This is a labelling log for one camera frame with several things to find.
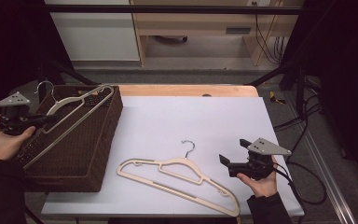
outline metal hanger hook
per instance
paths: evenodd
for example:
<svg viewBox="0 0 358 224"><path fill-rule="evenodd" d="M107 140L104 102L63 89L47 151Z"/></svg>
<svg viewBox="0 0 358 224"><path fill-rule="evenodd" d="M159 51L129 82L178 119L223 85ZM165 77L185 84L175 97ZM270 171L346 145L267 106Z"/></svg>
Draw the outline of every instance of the metal hanger hook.
<svg viewBox="0 0 358 224"><path fill-rule="evenodd" d="M43 83L48 83L51 85L51 97L54 99L55 102L57 102L56 98L54 97L54 84L51 83L50 81L41 81L39 82L39 84L37 84L37 87L36 87L36 92L34 92L34 94L37 94L39 92L39 87L40 85L42 85Z"/></svg>
<svg viewBox="0 0 358 224"><path fill-rule="evenodd" d="M185 158L187 159L188 153L190 153L191 151L194 150L194 148L196 148L196 144L194 144L193 141L190 141L190 140L183 140L182 143L183 143L183 144L184 144L184 143L191 143L191 144L193 144L193 148L191 148L191 149L186 153Z"/></svg>

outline plastic hanger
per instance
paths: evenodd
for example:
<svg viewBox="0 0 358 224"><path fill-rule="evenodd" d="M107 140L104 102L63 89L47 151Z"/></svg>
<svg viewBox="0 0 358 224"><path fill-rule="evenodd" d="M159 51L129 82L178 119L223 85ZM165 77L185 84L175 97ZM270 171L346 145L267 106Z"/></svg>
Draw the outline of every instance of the plastic hanger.
<svg viewBox="0 0 358 224"><path fill-rule="evenodd" d="M183 141L183 143L185 143L185 142L192 143L193 144L193 149L191 149L190 151L194 150L195 145L194 145L193 142L187 141L187 140ZM167 191L167 192L169 192L169 193L171 193L173 195L176 195L176 196L182 197L184 199L190 200L191 202L194 202L194 203L199 203L201 205L207 206L209 208L212 208L212 209L214 209L216 211L219 211L219 212L222 212L224 214L230 215L232 217L237 217L238 214L240 213L240 207L239 207L238 200L235 198L234 194L231 193L228 189L224 188L223 186L221 186L218 183L216 183L215 181L213 181L207 175L203 174L202 171L200 170L200 168L193 161L188 160L187 155L188 155L188 153L190 151L188 151L186 153L185 158L175 158L175 159L170 159L170 160L167 160L167 161L153 161L153 160L143 160L143 159L130 159L130 160L127 160L127 161L123 161L117 168L117 174L121 175L121 176L124 176L124 177L127 177L128 179L135 180L135 181L138 181L140 183L146 184L146 185L151 186L153 188ZM198 197L196 197L196 196L194 196L192 194L188 194L188 193L183 192L181 190L173 189L173 188L171 188L169 186L160 184L160 183L158 183L156 181L152 181L152 180L140 177L138 175L132 175L132 174L129 174L129 173L125 173L125 172L122 171L122 169L128 164L134 164L135 166L140 166L142 164L156 165L158 167L158 170L160 172L162 172L163 174L171 175L173 177L183 179L183 180L185 180L185 181L187 181L189 183L195 184L195 185L201 185L201 183L203 181L206 181L210 185L212 185L213 187L218 189L218 192L222 196L229 197L231 199L231 201L233 202L233 204L234 204L234 209L230 210L230 209L227 209L227 208L222 207L220 205L217 205L215 203L208 202L207 200L204 200L202 198L198 198ZM181 165L189 167L192 171L194 171L195 174L197 174L197 176L199 177L199 180L194 180L192 178L189 178L189 177L179 175L179 174L176 174L176 173L173 173L173 172L170 172L170 171L162 169L162 167L164 165L173 165L173 164L181 164Z"/></svg>
<svg viewBox="0 0 358 224"><path fill-rule="evenodd" d="M97 88L95 88L92 91L86 92L85 94L81 95L81 96L73 96L73 97L67 97L64 98L60 101L55 100L54 98L54 93L53 91L51 91L51 95L53 97L53 99L56 101L56 103L54 104L54 106L51 107L51 109L48 111L47 115L53 115L55 112L57 112L61 107L68 105L70 103L73 102L77 102L77 101L81 101L81 104L77 106L77 108L75 108L73 111L71 111L71 113L69 113L68 115L66 115L63 119L61 119L57 124L55 124L53 127L51 127L50 129L48 129L48 131L43 130L43 133L50 133L51 131L53 131L56 127L58 127L62 122L64 122L67 118L69 118L72 114L74 114L80 107L83 106L83 104L86 103L85 98L88 96L91 96L92 94L94 94L96 91L103 91L104 89L109 89L111 92L105 96L105 98L103 98L103 100L101 100L100 103L98 103L96 106L94 106L86 115L84 115L79 122L76 122L74 125L77 126L78 123L80 123L82 120L84 120L86 117L88 117L92 112L94 112L94 110L96 110L100 105L102 105L106 100L108 100L114 93L114 89L112 86L110 85L102 85L99 86Z"/></svg>
<svg viewBox="0 0 358 224"><path fill-rule="evenodd" d="M67 118L69 118L72 114L74 114L81 106L83 106L83 104L86 103L85 98L94 94L95 92L98 91L103 91L104 89L109 89L111 92L106 95L101 102L99 102L97 105L95 105L91 110L89 110L85 115L83 115L83 117L81 117L80 119L78 119L71 127L69 127L63 134L61 134L59 137L57 137L50 145L48 145L48 147L46 147L45 149L43 149L38 155L36 155L32 160L30 160L27 164L25 164L23 166L23 169L27 169L30 165L32 165L35 161L37 161L40 157L42 157L44 154L46 154L49 150L51 150L55 145L57 145L68 133L70 133L77 125L79 125L84 119L86 119L90 114L92 114L92 112L94 112L98 107L100 107L104 102L106 102L114 93L115 90L112 86L110 85L102 85L99 86L97 88L95 88L92 91L86 92L85 94L78 96L78 97L67 97L64 98L60 101L57 101L54 96L53 99L56 101L56 104L48 111L47 115L52 115L55 112L57 112L61 107L70 104L72 102L76 102L76 101L81 101L81 104L75 108L73 111L71 111L71 113L69 113L68 115L66 115L63 119L61 119L57 124L55 124L53 127L51 127L48 131L46 131L45 129L41 129L42 133L48 134L51 131L53 131L56 127L58 127L62 122L64 122Z"/></svg>

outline table surface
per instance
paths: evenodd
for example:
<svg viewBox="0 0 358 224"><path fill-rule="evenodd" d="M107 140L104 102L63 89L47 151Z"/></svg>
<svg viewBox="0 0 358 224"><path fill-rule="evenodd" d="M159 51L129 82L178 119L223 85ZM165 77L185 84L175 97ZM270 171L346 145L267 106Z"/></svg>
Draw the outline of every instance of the table surface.
<svg viewBox="0 0 358 224"><path fill-rule="evenodd" d="M136 96L140 89L155 91L158 96ZM183 96L188 90L195 96ZM200 97L205 93L218 96L217 90L234 89L242 97ZM164 90L170 96L162 96ZM193 203L165 191L151 188L117 174L118 166L129 159L166 161L183 158L191 149L183 140L196 145L188 160L193 161L204 175L233 192L240 204L240 215L249 215L246 200L251 190L237 178L229 177L227 167L220 164L222 154L232 162L246 162L247 150L239 140L253 142L264 137L278 143L269 120L264 101L253 87L246 86L120 86L123 112L120 117L112 149L106 166L103 186L96 193L50 193L43 207L44 215L90 217L226 217L209 207ZM283 157L276 156L287 168ZM194 186L162 175L153 165L129 166L124 170L134 175L157 180L183 192L231 209L232 201L222 197L208 184ZM171 172L191 178L186 167L167 167ZM291 216L302 216L287 181L278 178L278 190Z"/></svg>

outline wicker basket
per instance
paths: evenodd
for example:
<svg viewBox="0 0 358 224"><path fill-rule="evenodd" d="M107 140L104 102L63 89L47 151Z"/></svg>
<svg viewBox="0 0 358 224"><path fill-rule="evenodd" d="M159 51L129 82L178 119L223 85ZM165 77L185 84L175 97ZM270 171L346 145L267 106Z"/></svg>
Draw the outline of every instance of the wicker basket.
<svg viewBox="0 0 358 224"><path fill-rule="evenodd" d="M37 114L46 114L55 100L80 96L96 86L55 86L43 100ZM111 91L106 89L85 98L86 103L50 133L37 135L13 161L24 166L44 148L56 141L75 122L101 102ZM59 120L80 105L74 102L56 112ZM103 176L123 104L118 87L114 94L81 121L46 154L25 169L27 191L41 192L97 192L101 190Z"/></svg>

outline person's hand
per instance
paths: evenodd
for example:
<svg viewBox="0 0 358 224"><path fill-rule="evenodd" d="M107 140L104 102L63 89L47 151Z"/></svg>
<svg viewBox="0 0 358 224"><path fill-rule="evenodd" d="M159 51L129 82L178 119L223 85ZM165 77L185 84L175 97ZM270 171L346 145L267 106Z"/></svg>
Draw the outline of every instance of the person's hand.
<svg viewBox="0 0 358 224"><path fill-rule="evenodd" d="M271 157L273 162L277 163L275 158L273 156ZM242 173L237 174L237 178L252 189L256 198L262 196L269 197L277 193L277 179L275 171L269 174L266 178L260 180L253 180L249 178L249 176Z"/></svg>
<svg viewBox="0 0 358 224"><path fill-rule="evenodd" d="M20 149L21 144L32 136L35 127L29 127L22 134L17 136L0 132L0 160L10 160Z"/></svg>

